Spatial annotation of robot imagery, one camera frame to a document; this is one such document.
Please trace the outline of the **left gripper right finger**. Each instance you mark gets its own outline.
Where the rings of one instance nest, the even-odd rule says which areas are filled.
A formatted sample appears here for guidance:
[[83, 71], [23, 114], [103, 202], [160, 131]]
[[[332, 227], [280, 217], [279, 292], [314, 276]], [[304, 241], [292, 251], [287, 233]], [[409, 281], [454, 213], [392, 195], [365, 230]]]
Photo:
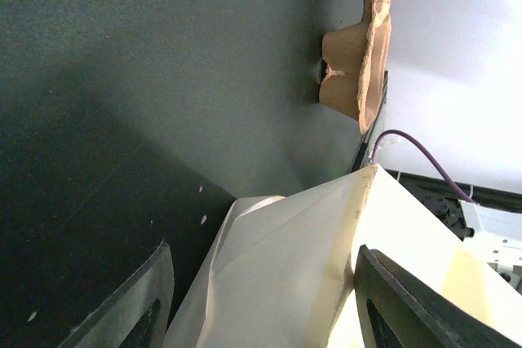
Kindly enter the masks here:
[[366, 347], [518, 347], [377, 249], [362, 245], [354, 276]]

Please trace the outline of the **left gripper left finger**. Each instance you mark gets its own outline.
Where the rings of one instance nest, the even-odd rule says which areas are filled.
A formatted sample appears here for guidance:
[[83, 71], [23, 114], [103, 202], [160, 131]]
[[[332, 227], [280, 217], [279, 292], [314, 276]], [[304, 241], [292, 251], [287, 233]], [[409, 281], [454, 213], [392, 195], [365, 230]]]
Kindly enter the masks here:
[[175, 288], [170, 246], [161, 242], [61, 347], [161, 347]]

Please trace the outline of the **brown paper bag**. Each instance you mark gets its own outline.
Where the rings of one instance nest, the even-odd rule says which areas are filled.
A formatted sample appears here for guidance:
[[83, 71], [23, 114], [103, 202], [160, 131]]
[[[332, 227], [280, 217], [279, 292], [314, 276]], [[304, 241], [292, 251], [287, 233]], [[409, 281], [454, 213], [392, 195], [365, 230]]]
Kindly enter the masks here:
[[520, 341], [520, 295], [381, 166], [370, 165], [292, 196], [237, 200], [165, 346], [362, 346], [353, 283], [361, 246]]

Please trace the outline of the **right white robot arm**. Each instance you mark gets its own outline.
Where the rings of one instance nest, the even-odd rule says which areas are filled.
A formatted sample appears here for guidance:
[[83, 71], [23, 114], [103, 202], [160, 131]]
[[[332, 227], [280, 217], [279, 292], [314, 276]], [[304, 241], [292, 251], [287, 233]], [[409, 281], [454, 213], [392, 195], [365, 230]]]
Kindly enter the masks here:
[[464, 222], [473, 231], [464, 245], [521, 293], [521, 214], [467, 201], [460, 205]]

